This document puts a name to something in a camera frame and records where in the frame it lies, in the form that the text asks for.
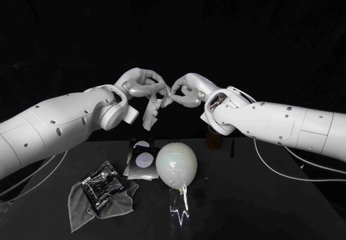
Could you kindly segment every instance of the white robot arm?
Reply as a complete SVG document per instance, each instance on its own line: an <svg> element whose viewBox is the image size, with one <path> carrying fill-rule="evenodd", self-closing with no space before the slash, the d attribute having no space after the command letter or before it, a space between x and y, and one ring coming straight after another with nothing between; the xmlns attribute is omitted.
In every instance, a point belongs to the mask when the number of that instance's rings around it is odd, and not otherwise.
<svg viewBox="0 0 346 240"><path fill-rule="evenodd" d="M183 97L175 95L179 87ZM170 100L186 107L196 107L204 101L201 118L222 135L240 129L245 136L260 141L346 162L346 114L255 102L250 96L247 100L241 92L231 86L218 88L204 76L189 73L172 87Z"/></svg>
<svg viewBox="0 0 346 240"><path fill-rule="evenodd" d="M45 100L0 123L0 179L74 148L97 129L111 130L121 120L133 124L139 111L129 99L165 88L155 71L133 68L114 85Z"/></svg>

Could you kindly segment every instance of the towel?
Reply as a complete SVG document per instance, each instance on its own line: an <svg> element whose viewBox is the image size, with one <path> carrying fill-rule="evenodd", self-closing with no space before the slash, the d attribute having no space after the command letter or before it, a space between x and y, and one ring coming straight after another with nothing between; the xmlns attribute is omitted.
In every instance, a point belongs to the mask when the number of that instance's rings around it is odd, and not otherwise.
<svg viewBox="0 0 346 240"><path fill-rule="evenodd" d="M116 216L131 213L133 210L133 196L139 188L139 184L133 180L123 178L127 187L111 197L108 203L95 212L85 196L80 182L72 186L68 196L68 215L71 224L71 233L75 232L87 223L97 218L107 219Z"/></svg>

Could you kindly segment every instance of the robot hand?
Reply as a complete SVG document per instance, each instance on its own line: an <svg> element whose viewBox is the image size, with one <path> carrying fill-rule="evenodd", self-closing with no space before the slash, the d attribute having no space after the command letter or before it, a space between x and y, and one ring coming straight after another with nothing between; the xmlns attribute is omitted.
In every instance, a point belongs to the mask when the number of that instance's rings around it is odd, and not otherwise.
<svg viewBox="0 0 346 240"><path fill-rule="evenodd" d="M159 92L162 95L166 94L166 83L162 76L153 70L137 67L123 74L114 86L124 92L127 100L133 97L146 97L155 92Z"/></svg>
<svg viewBox="0 0 346 240"><path fill-rule="evenodd" d="M178 89L182 87L185 96L176 95ZM182 104L188 108L195 108L202 101L206 102L211 94L221 88L199 74L188 73L182 76L170 89L170 100Z"/></svg>

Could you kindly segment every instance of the black table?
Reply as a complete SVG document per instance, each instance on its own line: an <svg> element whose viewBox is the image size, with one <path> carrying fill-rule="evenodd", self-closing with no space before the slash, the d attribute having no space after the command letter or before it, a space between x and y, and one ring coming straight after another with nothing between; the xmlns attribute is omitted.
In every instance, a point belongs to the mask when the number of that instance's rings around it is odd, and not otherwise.
<svg viewBox="0 0 346 240"><path fill-rule="evenodd" d="M254 140L227 138L218 151L204 139L182 139L195 151L198 173L188 187L189 224L193 239L336 240L346 238L346 224L312 182L277 175L257 156ZM168 140L156 140L163 147ZM306 178L284 148L267 142L257 146L266 162L281 173ZM71 233L68 195L88 172L110 161L123 173L129 141L85 142L67 158L45 183L15 201L0 221L2 240L169 240L169 187L160 179L137 180L134 212L95 218ZM32 178L25 191L49 174L51 166Z"/></svg>

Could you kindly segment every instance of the cable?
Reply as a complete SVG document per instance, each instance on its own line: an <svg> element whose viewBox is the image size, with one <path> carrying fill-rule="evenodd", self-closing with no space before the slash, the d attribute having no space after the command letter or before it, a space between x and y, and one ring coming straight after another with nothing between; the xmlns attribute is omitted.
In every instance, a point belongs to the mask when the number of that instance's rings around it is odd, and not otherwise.
<svg viewBox="0 0 346 240"><path fill-rule="evenodd" d="M283 146L283 147L284 147L286 150L293 154L293 156L294 156L297 159L300 159L303 162L306 162L307 164L312 164L312 165L316 166L317 168L326 169L326 170L333 171L333 172L338 172L338 173L341 173L341 174L346 174L346 171L342 171L342 170L333 169L333 168L330 168L330 167L322 166L322 165L319 165L319 164L316 164L316 163L304 160L302 157L299 157L299 156L293 153L293 151L292 151L286 146Z"/></svg>
<svg viewBox="0 0 346 240"><path fill-rule="evenodd" d="M39 169L15 185L12 186L5 192L0 193L0 197L12 190L15 189L41 170L42 168L49 164L49 162L55 159L57 155L51 157L49 161L45 163L44 166L39 167Z"/></svg>
<svg viewBox="0 0 346 240"><path fill-rule="evenodd" d="M306 178L297 178L297 177L293 177L293 176L287 176L284 175L283 173L277 172L270 166L268 164L266 163L263 157L261 157L261 154L258 152L258 146L257 146L257 140L254 139L254 147L255 147L255 151L257 151L257 154L258 154L258 157L261 158L261 161L263 163L266 164L266 166L268 167L268 169L277 173L279 175L290 178L290 179L294 179L294 180L300 180L300 181L307 181L307 182L346 182L346 179L306 179Z"/></svg>
<svg viewBox="0 0 346 240"><path fill-rule="evenodd" d="M253 103L257 103L257 100L255 100L243 90L238 89L238 91L250 98L250 100L253 101ZM333 168L330 168L330 167L326 167L326 166L323 166L323 165L319 165L319 164L316 164L316 163L304 160L302 157L299 157L299 156L292 152L292 150L290 150L286 146L283 146L283 147L284 147L286 150L293 154L293 156L294 156L297 159L300 159L303 162L306 162L307 164L316 166L317 168L322 168L322 169L326 169L326 170L329 170L329 171L338 172L338 173L341 173L341 174L346 174L346 171L333 169Z"/></svg>
<svg viewBox="0 0 346 240"><path fill-rule="evenodd" d="M0 206L3 206L5 204L10 203L12 201L15 201L16 199L19 199L20 197L23 197L23 196L46 181L46 179L48 179L48 178L51 177L51 175L54 174L57 168L59 167L61 163L64 162L64 159L65 159L67 154L68 154L68 151L67 151L65 154L64 154L64 157L62 157L62 159L61 159L61 161L59 161L59 164L57 165L57 167L55 167L55 169L52 170L52 172L49 173L49 175L45 177L45 179L41 181L41 183L39 183L29 191L26 191L22 195L19 195L18 197L15 197L15 198L13 198L12 200L9 200L8 202L2 203Z"/></svg>

